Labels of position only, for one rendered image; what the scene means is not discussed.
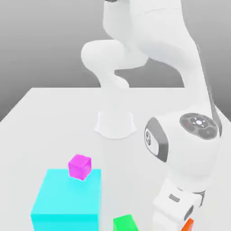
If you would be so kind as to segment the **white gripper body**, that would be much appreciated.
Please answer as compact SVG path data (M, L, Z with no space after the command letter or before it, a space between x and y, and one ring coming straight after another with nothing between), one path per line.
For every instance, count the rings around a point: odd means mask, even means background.
M167 207L154 206L154 214L152 217L153 231L181 231L185 222L178 210Z

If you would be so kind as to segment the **small orange cube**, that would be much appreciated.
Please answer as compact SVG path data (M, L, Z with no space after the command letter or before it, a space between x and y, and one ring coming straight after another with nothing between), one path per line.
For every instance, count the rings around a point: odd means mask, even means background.
M189 218L182 227L181 231L193 231L194 220Z

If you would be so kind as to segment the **small green cube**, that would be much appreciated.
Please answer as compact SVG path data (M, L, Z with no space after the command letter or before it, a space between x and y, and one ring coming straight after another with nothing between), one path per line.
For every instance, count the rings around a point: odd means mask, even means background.
M131 214L113 219L113 231L139 231Z

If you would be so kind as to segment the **small magenta cube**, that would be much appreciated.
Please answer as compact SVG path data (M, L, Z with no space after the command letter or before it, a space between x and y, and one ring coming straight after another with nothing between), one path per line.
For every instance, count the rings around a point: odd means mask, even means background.
M92 159L77 154L69 161L68 168L70 177L85 180L92 170Z

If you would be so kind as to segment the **large cyan box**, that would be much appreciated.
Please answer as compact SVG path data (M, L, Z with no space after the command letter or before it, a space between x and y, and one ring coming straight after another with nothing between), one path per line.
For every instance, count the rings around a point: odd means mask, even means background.
M67 169L49 169L31 211L34 231L99 231L101 170L83 181Z

